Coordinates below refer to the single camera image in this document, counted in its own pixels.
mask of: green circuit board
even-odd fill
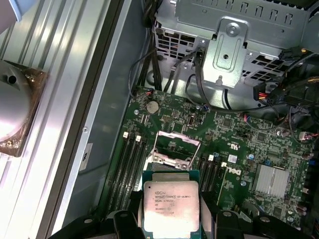
[[[281,133],[287,131],[285,125],[271,131],[254,130],[244,122],[243,115],[198,110],[185,98],[158,91],[147,96],[146,92],[146,88],[138,88],[137,98],[131,99],[127,108],[102,194],[104,213],[127,207],[129,194],[138,189],[145,159],[161,130],[178,132],[201,142],[192,169],[200,169],[201,160],[207,160],[209,155],[216,156],[216,153],[218,159],[227,164],[219,179],[214,181],[218,184],[216,198],[220,208],[234,210],[244,202],[250,202],[284,222],[288,217],[293,218],[290,223],[299,225],[301,216],[296,208],[308,168],[308,162],[302,156],[311,152],[313,145],[300,145],[290,136],[282,136]],[[159,106],[155,114],[149,114],[146,108],[151,101]],[[250,122],[258,128],[272,126],[271,122],[262,119],[251,118]],[[141,137],[139,144],[134,140],[137,135]],[[179,158],[194,154],[194,148],[181,142],[163,139],[158,144],[161,150]],[[248,158],[249,154],[254,155],[253,160]],[[253,190],[260,164],[289,172],[283,198]]]

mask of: motherboard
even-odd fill
[[[250,118],[250,124],[260,130],[243,114],[211,112],[186,98],[137,88],[102,194],[104,214],[127,207],[130,192],[141,188],[143,170],[192,169],[200,171],[200,190],[214,191],[221,209],[247,221],[258,210],[299,228],[313,145],[295,142],[285,124],[272,130],[263,119]]]

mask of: metal panel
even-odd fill
[[[146,42],[147,31],[140,18],[142,13],[141,1],[124,0],[87,118],[84,119],[85,130],[80,132],[74,161],[69,166],[68,181],[53,222],[53,233],[94,210],[100,200],[120,122],[129,100],[129,70],[142,54]],[[86,169],[79,172],[87,143],[93,144],[90,158]]]
[[[223,18],[245,22],[246,39],[279,48],[300,44],[309,16],[302,9],[263,0],[179,0],[175,11],[178,22],[212,31]]]
[[[41,0],[0,36],[1,58],[50,72],[22,157],[0,157],[0,238],[36,236],[108,2]]]

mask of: sticker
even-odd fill
[[[84,169],[86,169],[86,165],[88,165],[88,161],[89,161],[89,157],[90,157],[92,145],[93,145],[93,143],[88,143],[88,144],[86,145],[86,147],[85,147],[79,172],[82,171],[82,170],[84,170]]]
[[[237,156],[230,154],[230,155],[228,156],[228,162],[236,163],[236,162],[237,162]]]

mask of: silver heatsink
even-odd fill
[[[289,172],[259,164],[253,190],[270,196],[283,198],[288,183]]]

